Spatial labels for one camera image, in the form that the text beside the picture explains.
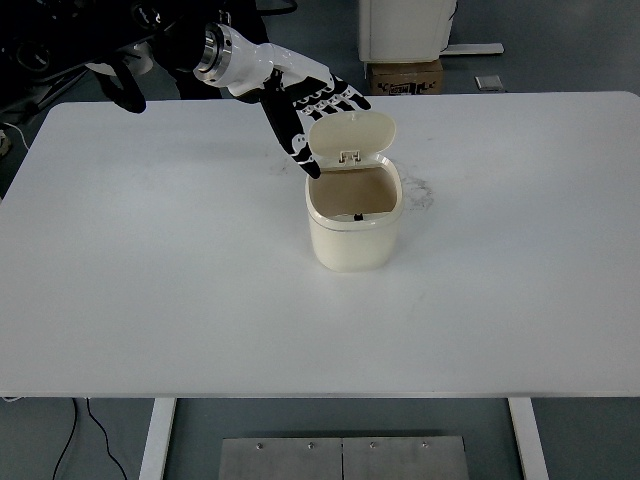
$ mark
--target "black wire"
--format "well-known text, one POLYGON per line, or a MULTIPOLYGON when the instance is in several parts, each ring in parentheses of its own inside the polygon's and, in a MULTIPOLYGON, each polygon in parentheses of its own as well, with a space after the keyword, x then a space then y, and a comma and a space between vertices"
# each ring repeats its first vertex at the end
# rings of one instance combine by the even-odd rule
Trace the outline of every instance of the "black wire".
POLYGON ((258 15, 261 17, 272 17, 274 15, 286 15, 287 13, 293 13, 298 9, 298 3, 296 0, 282 0, 289 7, 274 8, 273 10, 258 10, 258 15))
POLYGON ((116 457, 111 455, 111 450, 109 450, 109 436, 107 435, 107 431, 104 429, 102 424, 98 421, 98 419, 93 416, 93 413, 91 413, 91 407, 89 406, 89 399, 88 398, 87 398, 87 412, 89 412, 89 416, 91 417, 91 419, 94 422, 96 422, 96 425, 98 425, 100 427, 100 430, 102 430, 102 433, 104 433, 104 440, 105 440, 105 442, 107 444, 107 454, 109 455, 109 458, 111 458, 111 460, 113 460, 114 463, 116 465, 118 465, 118 468, 122 472, 122 476, 124 477, 124 480, 128 480, 127 474, 124 473, 124 468, 122 468, 122 465, 120 465, 120 462, 118 462, 118 460, 116 460, 116 457))
POLYGON ((456 12, 458 11, 458 2, 456 0, 456 8, 453 9, 453 13, 451 14, 451 16, 449 17, 449 20, 452 20, 453 17, 456 16, 456 12))
POLYGON ((62 450, 60 457, 58 457, 58 463, 56 463, 56 468, 53 470, 53 477, 51 477, 51 480, 55 480, 56 473, 58 472, 58 467, 60 466, 60 462, 62 462, 62 457, 64 457, 64 454, 67 452, 67 448, 69 448, 69 444, 71 443, 73 434, 76 431, 76 425, 78 423, 78 404, 76 403, 75 398, 72 398, 71 401, 73 402, 73 427, 71 428, 71 433, 69 434, 67 444, 64 446, 64 450, 62 450))

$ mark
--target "table surface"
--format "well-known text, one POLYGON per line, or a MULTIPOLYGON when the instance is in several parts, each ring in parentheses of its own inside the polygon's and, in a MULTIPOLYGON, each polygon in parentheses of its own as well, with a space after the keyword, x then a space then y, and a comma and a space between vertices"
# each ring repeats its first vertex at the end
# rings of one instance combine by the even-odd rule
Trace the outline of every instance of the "table surface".
POLYGON ((640 99, 373 98, 406 207, 315 259, 259 106, 66 104, 0 206, 0 393, 640 394, 640 99))

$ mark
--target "small trash bin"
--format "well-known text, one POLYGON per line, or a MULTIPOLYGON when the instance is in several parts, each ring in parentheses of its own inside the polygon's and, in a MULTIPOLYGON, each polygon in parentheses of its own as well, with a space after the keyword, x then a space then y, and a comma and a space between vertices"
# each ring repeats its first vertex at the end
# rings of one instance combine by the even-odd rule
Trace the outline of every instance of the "small trash bin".
POLYGON ((380 152, 395 132, 393 119, 379 112, 336 113, 309 132, 322 171, 305 188, 311 241, 331 270, 371 270, 391 256, 404 200, 398 171, 380 152))

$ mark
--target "open lid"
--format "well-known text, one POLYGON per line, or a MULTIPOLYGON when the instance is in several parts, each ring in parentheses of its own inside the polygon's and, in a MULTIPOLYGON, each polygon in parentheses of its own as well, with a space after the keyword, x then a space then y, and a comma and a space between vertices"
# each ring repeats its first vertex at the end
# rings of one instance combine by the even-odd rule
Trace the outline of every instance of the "open lid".
POLYGON ((357 151, 367 157, 388 148, 395 135, 396 123, 384 113, 339 112, 313 124, 309 147, 318 157, 336 159, 345 151, 357 151))

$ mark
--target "cardboard box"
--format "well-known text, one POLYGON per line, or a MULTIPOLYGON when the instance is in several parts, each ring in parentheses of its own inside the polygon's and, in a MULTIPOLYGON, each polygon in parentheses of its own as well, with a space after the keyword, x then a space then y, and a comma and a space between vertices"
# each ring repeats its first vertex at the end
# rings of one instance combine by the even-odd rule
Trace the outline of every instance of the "cardboard box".
POLYGON ((442 92, 440 59, 427 63, 369 63, 371 95, 435 95, 442 92))

